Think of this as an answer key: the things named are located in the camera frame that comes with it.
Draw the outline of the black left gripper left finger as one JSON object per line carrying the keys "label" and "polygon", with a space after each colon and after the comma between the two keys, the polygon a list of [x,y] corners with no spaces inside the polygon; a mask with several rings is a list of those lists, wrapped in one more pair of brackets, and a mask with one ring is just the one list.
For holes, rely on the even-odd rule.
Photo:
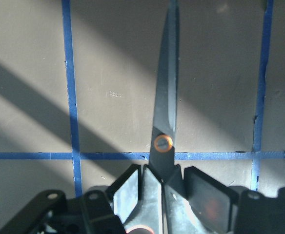
{"label": "black left gripper left finger", "polygon": [[132,164],[106,190],[112,210],[121,222],[125,222],[139,200],[141,165]]}

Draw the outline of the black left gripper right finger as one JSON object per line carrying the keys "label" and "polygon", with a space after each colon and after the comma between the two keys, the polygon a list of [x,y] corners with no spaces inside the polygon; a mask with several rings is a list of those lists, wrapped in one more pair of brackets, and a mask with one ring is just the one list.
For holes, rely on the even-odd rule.
{"label": "black left gripper right finger", "polygon": [[239,195],[211,176],[197,169],[184,169],[187,200],[197,218],[207,228],[216,232],[234,230]]}

